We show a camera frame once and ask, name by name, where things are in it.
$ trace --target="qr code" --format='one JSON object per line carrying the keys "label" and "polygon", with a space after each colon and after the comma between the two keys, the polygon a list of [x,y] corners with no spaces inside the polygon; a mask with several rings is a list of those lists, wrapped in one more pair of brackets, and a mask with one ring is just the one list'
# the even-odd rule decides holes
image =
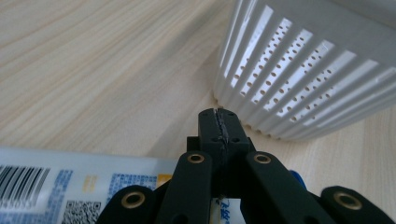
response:
{"label": "qr code", "polygon": [[62,224],[94,224],[99,217],[101,203],[67,201]]}

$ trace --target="white plastic basket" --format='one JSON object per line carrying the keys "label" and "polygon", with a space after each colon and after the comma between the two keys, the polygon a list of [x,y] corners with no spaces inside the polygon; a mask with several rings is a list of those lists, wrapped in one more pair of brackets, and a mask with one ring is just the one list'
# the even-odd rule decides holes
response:
{"label": "white plastic basket", "polygon": [[396,1],[236,1],[214,94],[254,130],[304,140],[396,103]]}

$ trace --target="basket slot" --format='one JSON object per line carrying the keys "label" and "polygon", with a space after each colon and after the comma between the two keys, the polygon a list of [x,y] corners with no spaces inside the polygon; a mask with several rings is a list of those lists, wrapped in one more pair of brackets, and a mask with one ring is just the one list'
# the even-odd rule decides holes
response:
{"label": "basket slot", "polygon": [[233,14],[232,14],[232,17],[230,19],[230,23],[228,24],[226,39],[222,43],[221,49],[220,49],[220,52],[221,52],[221,54],[219,56],[219,66],[220,67],[223,66],[224,57],[225,57],[225,54],[226,54],[226,49],[228,49],[229,46],[230,46],[230,41],[231,41],[231,36],[233,34],[233,29],[235,27],[236,28],[238,27],[236,25],[236,21],[237,21],[237,16],[239,15],[239,11],[241,11],[241,9],[242,9],[242,3],[243,2],[244,2],[243,0],[235,1],[235,5],[233,7]]}
{"label": "basket slot", "polygon": [[[310,69],[305,76],[301,77],[301,79],[297,81],[296,84],[294,84],[294,87],[290,89],[290,91],[288,91],[288,93],[279,101],[279,103],[271,108],[271,111],[278,111],[283,106],[285,106],[289,102],[291,97],[295,96],[305,86],[307,86],[313,78],[315,78],[321,71],[326,69],[329,64],[331,64],[334,60],[340,57],[343,52],[344,51],[342,49],[330,49],[328,53],[312,69]],[[268,119],[262,120],[259,125],[268,125],[270,129],[274,128],[274,126],[276,125],[276,121],[275,119],[273,119],[274,116],[276,116],[276,113],[271,113],[270,117]]]}
{"label": "basket slot", "polygon": [[[355,114],[349,115],[343,119],[340,119],[339,121],[337,120],[332,127],[323,130],[323,132],[318,132],[319,134],[326,134],[326,133],[332,133],[342,127],[346,127],[350,124],[353,124],[361,119],[366,118],[367,116],[373,114],[374,112],[386,109],[392,105],[396,104],[396,99],[394,98],[393,95],[389,94],[388,92],[384,95],[383,99],[380,100],[375,100],[373,104],[371,105],[372,107],[367,107],[363,105],[361,107],[361,110]],[[310,135],[307,136],[307,138],[312,138],[314,135],[316,135],[315,132],[311,132]]]}
{"label": "basket slot", "polygon": [[[352,85],[348,86],[347,88],[343,88],[340,91],[338,91],[329,101],[327,101],[325,104],[321,106],[321,108],[318,108],[318,110],[323,109],[324,106],[332,106],[336,104],[339,100],[341,100],[344,96],[347,94],[350,94],[353,91],[358,91],[357,89],[360,89],[364,84],[366,84],[366,80],[369,79],[369,77],[374,77],[377,74],[382,74],[384,72],[385,68],[381,67],[380,65],[374,68],[374,71],[367,71],[363,77],[367,77],[366,79],[360,78],[361,83],[354,82]],[[310,124],[311,127],[314,126],[321,126],[323,123],[326,123],[328,120],[334,120],[337,118],[337,115],[342,115],[346,109],[353,109],[356,108],[356,106],[353,106],[355,104],[358,104],[361,101],[364,101],[365,98],[369,97],[373,92],[376,91],[381,91],[390,85],[393,85],[396,80],[396,76],[393,76],[390,80],[383,81],[381,83],[376,83],[376,85],[372,86],[372,88],[367,89],[363,91],[361,94],[355,95],[355,97],[349,98],[347,101],[344,101],[342,104],[338,104],[337,106],[332,107],[332,111],[329,112],[326,115],[323,115],[320,119],[315,120]],[[370,104],[373,102],[377,101],[378,98],[373,98],[372,101],[369,101],[371,103],[366,103],[364,104],[363,107],[370,107]],[[312,128],[305,129],[303,132],[299,133],[298,135],[309,135],[312,132],[316,132],[315,130],[312,130]]]}
{"label": "basket slot", "polygon": [[[267,34],[274,33],[276,31],[277,26],[281,23],[282,19],[283,18],[279,16],[272,16],[268,21],[267,25],[265,26],[263,32]],[[260,36],[259,40],[257,41],[257,46],[254,48],[253,52],[249,57],[249,60],[247,61],[246,67],[243,69],[240,78],[238,78],[238,80],[234,85],[233,94],[229,96],[224,96],[226,104],[229,104],[231,99],[233,99],[236,94],[240,94],[242,88],[244,87],[244,84],[246,85],[248,83],[248,80],[252,77],[251,74],[253,73],[255,67],[258,66],[257,64],[261,59],[262,52],[265,50],[270,39],[271,39],[270,35]]]}
{"label": "basket slot", "polygon": [[[318,95],[323,94],[325,91],[327,91],[329,88],[332,86],[337,85],[338,83],[342,82],[344,80],[345,74],[350,74],[354,70],[356,70],[358,67],[360,67],[362,64],[366,62],[366,59],[363,59],[362,57],[354,57],[351,61],[348,62],[348,64],[344,65],[341,69],[336,71],[333,76],[331,76],[326,82],[324,82],[322,85],[320,85],[316,90],[315,93],[312,93],[308,95],[304,99],[304,104],[298,104],[295,106],[296,110],[300,110],[303,108],[303,106],[307,106],[315,102],[315,100],[318,98]],[[285,136],[293,135],[296,134],[297,132],[300,132],[303,126],[299,124],[304,124],[306,121],[311,121],[316,114],[317,106],[312,106],[312,110],[308,111],[302,118],[298,119],[295,121],[295,125],[292,126],[291,128],[283,128],[283,129],[276,129],[274,130],[274,133],[283,133]],[[285,117],[285,119],[289,119],[292,116],[295,116],[296,113],[290,113],[289,116]]]}
{"label": "basket slot", "polygon": [[233,57],[233,61],[230,65],[230,69],[227,71],[226,66],[223,66],[221,68],[221,73],[222,74],[227,74],[225,82],[227,85],[232,82],[233,76],[236,74],[237,69],[240,67],[240,64],[242,62],[242,59],[246,55],[246,52],[248,51],[248,46],[250,41],[252,40],[259,22],[262,20],[262,14],[264,13],[263,6],[256,6],[254,10],[252,11],[252,16],[250,20],[248,20],[247,23],[247,28],[245,32],[243,33],[242,40],[240,41],[240,45],[237,46],[237,51],[235,53],[235,56]]}
{"label": "basket slot", "polygon": [[230,32],[230,41],[227,45],[227,48],[225,48],[224,50],[224,56],[222,57],[222,67],[220,68],[218,78],[216,79],[216,86],[218,86],[219,92],[224,91],[224,85],[222,83],[219,83],[219,76],[226,76],[226,70],[229,68],[228,66],[230,64],[230,60],[234,57],[235,51],[237,50],[239,43],[241,42],[240,35],[245,32],[243,30],[243,28],[245,28],[245,26],[243,26],[243,23],[245,17],[248,14],[249,6],[253,3],[253,1],[249,1],[248,3],[244,2],[244,4],[241,3],[242,5],[240,7],[238,6],[238,4],[235,4],[235,7],[239,7],[238,9],[235,9],[238,10],[238,15],[235,19],[233,30]]}
{"label": "basket slot", "polygon": [[[280,83],[285,83],[301,66],[301,62],[306,60],[309,55],[312,54],[312,52],[315,51],[316,48],[321,44],[322,39],[318,36],[312,36],[307,40],[305,43],[304,47],[301,48],[301,50],[293,57],[292,63],[290,63],[286,68],[279,74],[278,82]],[[265,79],[257,79],[256,82],[263,83]],[[289,94],[288,92],[283,96],[283,98],[291,100],[293,95]],[[242,106],[238,106],[237,108],[246,108],[245,104],[247,102],[244,102]],[[260,100],[256,107],[254,108],[254,111],[252,112],[252,115],[247,118],[247,123],[259,123],[260,119],[262,116],[260,116],[260,113],[262,112],[264,106],[267,104],[264,100]]]}

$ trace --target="white packaging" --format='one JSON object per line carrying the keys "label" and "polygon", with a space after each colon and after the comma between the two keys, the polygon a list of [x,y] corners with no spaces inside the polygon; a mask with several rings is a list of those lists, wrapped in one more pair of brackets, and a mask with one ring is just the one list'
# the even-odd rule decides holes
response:
{"label": "white packaging", "polygon": [[[176,160],[0,147],[0,224],[94,223],[120,189],[156,189]],[[211,223],[244,223],[238,200],[212,202]]]}

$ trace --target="wood grain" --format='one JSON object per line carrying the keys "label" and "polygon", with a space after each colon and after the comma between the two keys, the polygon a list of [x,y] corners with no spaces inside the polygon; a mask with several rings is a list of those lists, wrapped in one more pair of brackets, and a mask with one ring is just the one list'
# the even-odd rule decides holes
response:
{"label": "wood grain", "polygon": [[[216,107],[232,2],[0,1],[0,145],[177,158]],[[396,219],[396,107],[309,142],[245,126],[316,194],[341,185]]]}

